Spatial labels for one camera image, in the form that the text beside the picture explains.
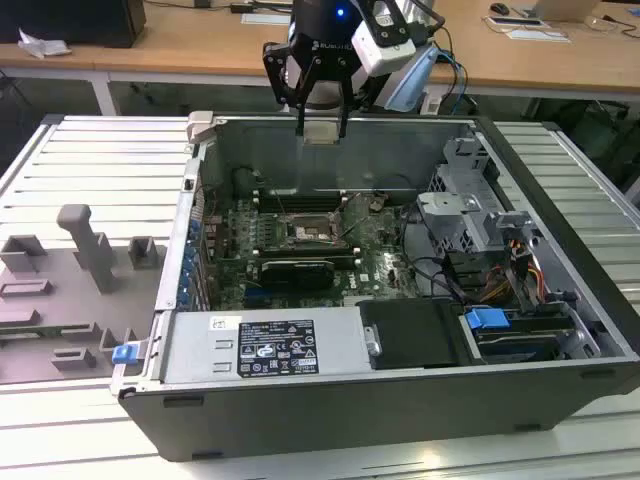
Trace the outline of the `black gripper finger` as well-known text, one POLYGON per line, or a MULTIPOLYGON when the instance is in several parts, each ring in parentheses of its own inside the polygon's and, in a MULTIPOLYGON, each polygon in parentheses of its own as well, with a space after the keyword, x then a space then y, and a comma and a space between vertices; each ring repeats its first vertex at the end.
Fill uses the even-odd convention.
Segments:
POLYGON ((340 93, 338 137, 344 138, 350 113, 369 101, 373 84, 357 57, 339 59, 336 79, 340 93))
POLYGON ((297 110, 297 136, 304 134, 305 109, 309 95, 320 76, 321 58, 314 56, 300 68, 298 82, 291 87, 287 81, 287 62, 293 57, 287 44, 268 42, 263 45, 262 60, 276 101, 297 110))

